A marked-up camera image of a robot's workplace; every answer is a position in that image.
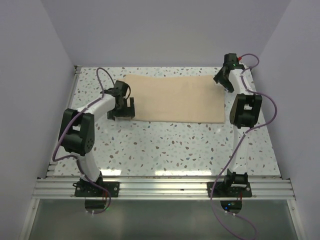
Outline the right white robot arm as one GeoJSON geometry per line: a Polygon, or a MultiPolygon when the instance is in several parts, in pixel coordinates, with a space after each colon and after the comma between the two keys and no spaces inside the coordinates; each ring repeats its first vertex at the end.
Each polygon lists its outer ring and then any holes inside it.
{"type": "Polygon", "coordinates": [[[222,68],[213,78],[229,93],[235,94],[229,114],[229,122],[233,126],[233,153],[230,163],[223,169],[223,181],[218,181],[213,188],[216,198],[252,196],[248,180],[249,139],[246,132],[258,122],[262,96],[253,93],[244,70],[240,58],[235,53],[228,53],[224,55],[222,68]]]}

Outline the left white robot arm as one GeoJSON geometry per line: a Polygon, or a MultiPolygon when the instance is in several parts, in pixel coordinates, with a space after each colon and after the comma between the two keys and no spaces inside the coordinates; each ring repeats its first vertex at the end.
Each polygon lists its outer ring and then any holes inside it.
{"type": "Polygon", "coordinates": [[[117,118],[134,118],[135,103],[130,94],[131,87],[117,80],[113,87],[103,89],[101,96],[88,105],[77,109],[68,108],[63,113],[52,160],[75,159],[80,178],[88,182],[86,190],[92,196],[99,196],[104,190],[104,184],[100,181],[102,173],[92,153],[96,121],[103,116],[112,121],[117,118]]]}

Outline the beige cloth wrap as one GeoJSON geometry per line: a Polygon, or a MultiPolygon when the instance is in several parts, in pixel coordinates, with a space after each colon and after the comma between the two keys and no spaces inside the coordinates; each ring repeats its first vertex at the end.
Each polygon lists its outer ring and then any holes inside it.
{"type": "Polygon", "coordinates": [[[128,74],[124,79],[134,98],[135,121],[222,124],[224,88],[212,75],[150,77],[128,74]]]}

